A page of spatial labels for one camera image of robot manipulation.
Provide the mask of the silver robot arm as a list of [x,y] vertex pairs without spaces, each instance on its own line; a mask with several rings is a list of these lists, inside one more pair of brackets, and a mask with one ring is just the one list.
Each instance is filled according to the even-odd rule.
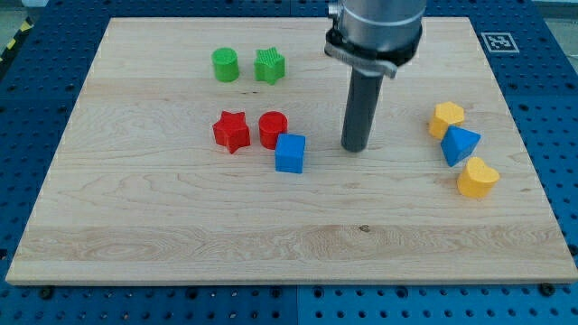
[[366,76],[392,79],[415,56],[425,9],[425,0],[331,3],[324,52]]

